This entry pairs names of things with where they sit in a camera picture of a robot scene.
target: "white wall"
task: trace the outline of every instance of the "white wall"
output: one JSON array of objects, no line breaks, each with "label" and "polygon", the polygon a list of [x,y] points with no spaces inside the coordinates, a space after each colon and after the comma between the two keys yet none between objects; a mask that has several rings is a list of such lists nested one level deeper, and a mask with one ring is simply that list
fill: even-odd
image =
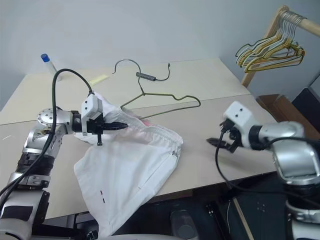
[{"label": "white wall", "polygon": [[[41,53],[57,68],[142,64],[220,57],[239,78],[235,53],[260,39],[281,4],[320,23],[318,0],[0,0],[0,107],[25,74],[44,72]],[[320,38],[298,30],[306,57],[297,67],[259,72],[256,95],[291,100],[320,69]]]}]

